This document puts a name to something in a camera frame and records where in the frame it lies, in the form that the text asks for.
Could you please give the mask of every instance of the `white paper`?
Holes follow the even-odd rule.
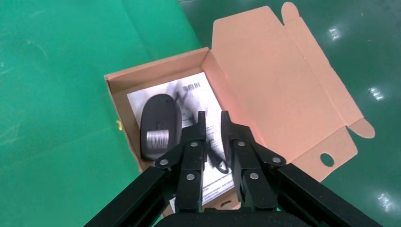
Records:
[[[186,95],[184,105],[190,106],[195,113],[198,111],[206,112],[207,137],[212,140],[212,148],[224,158],[220,133],[221,108],[204,72],[127,94],[138,125],[140,125],[143,107],[149,98],[157,94],[168,94],[174,97],[177,92],[181,97]],[[192,113],[187,113],[184,108],[181,108],[181,112],[183,128],[191,126],[192,123],[188,120],[188,116],[192,116]],[[208,157],[203,172],[202,204],[211,201],[233,187],[231,170],[226,175],[222,174],[211,167]]]

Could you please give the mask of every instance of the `green floor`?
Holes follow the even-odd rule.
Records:
[[[323,183],[398,226],[401,2],[293,2],[376,129],[371,140],[351,133],[359,154]],[[2,1],[0,226],[81,226],[139,174],[104,74],[210,46],[215,19],[262,5],[280,15],[283,3]]]

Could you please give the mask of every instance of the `open cardboard box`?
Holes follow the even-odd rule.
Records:
[[[106,76],[110,96],[140,170],[139,127],[127,94],[205,72],[233,122],[251,127],[256,141],[283,156],[317,181],[357,154],[346,126],[372,138],[366,121],[344,84],[299,16],[282,7],[284,25],[269,7],[216,20],[212,50],[202,48]],[[329,154],[334,165],[320,159]],[[207,204],[238,205],[231,190]]]

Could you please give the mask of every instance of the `box lid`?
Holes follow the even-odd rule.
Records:
[[[364,138],[375,131],[296,6],[281,13],[284,25],[269,7],[216,20],[212,52],[257,141],[321,181],[357,153],[345,126]]]

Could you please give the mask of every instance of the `black mouse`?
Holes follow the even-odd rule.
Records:
[[[180,142],[181,109],[167,94],[151,97],[143,107],[140,151],[143,159],[156,160]]]

